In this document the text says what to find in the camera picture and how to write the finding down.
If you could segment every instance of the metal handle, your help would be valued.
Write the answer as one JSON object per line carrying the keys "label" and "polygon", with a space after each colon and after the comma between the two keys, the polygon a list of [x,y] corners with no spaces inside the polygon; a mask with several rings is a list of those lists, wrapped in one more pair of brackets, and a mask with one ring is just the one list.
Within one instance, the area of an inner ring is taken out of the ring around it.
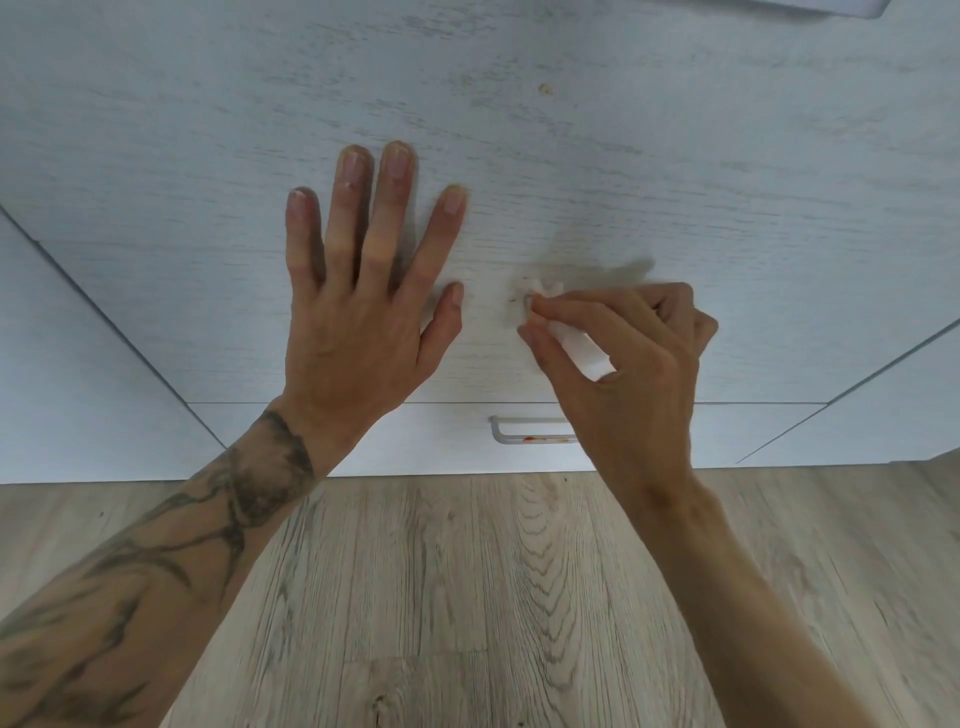
{"label": "metal handle", "polygon": [[568,435],[508,435],[501,425],[569,425],[567,420],[560,417],[497,417],[490,418],[490,428],[493,439],[500,445],[573,445],[577,436]]}

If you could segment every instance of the drawer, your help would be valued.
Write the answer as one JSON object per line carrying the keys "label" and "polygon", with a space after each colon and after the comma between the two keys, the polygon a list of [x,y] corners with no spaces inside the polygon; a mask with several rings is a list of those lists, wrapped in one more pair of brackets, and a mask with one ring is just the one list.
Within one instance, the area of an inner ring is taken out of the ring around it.
{"label": "drawer", "polygon": [[[225,443],[232,443],[266,404],[191,404]],[[724,468],[769,442],[818,405],[698,404],[693,418],[693,464]],[[427,475],[444,473],[538,473],[590,471],[579,445],[502,445],[493,438],[491,417],[563,419],[558,404],[406,403],[373,426],[332,473],[343,475]],[[522,433],[520,428],[509,431]],[[543,434],[529,425],[529,434]],[[569,425],[551,430],[572,432]]]}

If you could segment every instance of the wooden floor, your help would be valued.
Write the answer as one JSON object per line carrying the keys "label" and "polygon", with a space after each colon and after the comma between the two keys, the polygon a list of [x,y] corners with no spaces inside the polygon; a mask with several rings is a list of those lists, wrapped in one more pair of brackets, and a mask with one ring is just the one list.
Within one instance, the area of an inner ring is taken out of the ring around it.
{"label": "wooden floor", "polygon": [[[884,726],[960,716],[960,462],[702,472]],[[0,613],[169,484],[0,488]],[[332,481],[277,534],[167,728],[719,726],[591,474]]]}

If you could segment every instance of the fingernail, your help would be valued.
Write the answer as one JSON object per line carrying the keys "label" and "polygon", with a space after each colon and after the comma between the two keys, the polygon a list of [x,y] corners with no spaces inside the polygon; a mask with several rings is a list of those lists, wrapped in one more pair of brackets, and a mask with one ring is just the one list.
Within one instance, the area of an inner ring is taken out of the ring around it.
{"label": "fingernail", "polygon": [[287,195],[287,214],[298,220],[306,217],[306,195],[298,189],[290,190]]}
{"label": "fingernail", "polygon": [[444,193],[444,212],[455,215],[464,206],[467,195],[462,187],[448,187]]}
{"label": "fingernail", "polygon": [[354,149],[344,154],[341,165],[341,181],[344,184],[359,184],[363,180],[364,159],[363,155]]}
{"label": "fingernail", "polygon": [[391,142],[387,148],[387,174],[395,180],[402,180],[407,176],[410,168],[410,150],[405,144]]}

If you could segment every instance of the hand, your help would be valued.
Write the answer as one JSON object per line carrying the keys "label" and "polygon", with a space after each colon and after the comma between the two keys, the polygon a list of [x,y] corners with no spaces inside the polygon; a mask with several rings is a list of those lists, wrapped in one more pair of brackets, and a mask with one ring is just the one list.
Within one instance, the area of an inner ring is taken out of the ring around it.
{"label": "hand", "polygon": [[537,297],[533,311],[584,331],[615,372],[591,381],[538,317],[519,328],[577,439],[628,515],[670,508],[692,482],[690,419],[700,354],[717,323],[685,283]]}
{"label": "hand", "polygon": [[450,186],[434,207],[396,292],[391,271],[416,157],[384,149],[368,224],[373,158],[347,147],[337,163],[326,236],[314,192],[287,200],[287,269],[293,286],[286,386],[271,409],[303,438],[314,471],[332,469],[383,415],[430,377],[461,328],[464,287],[446,287],[433,320],[420,317],[463,223],[467,193]]}

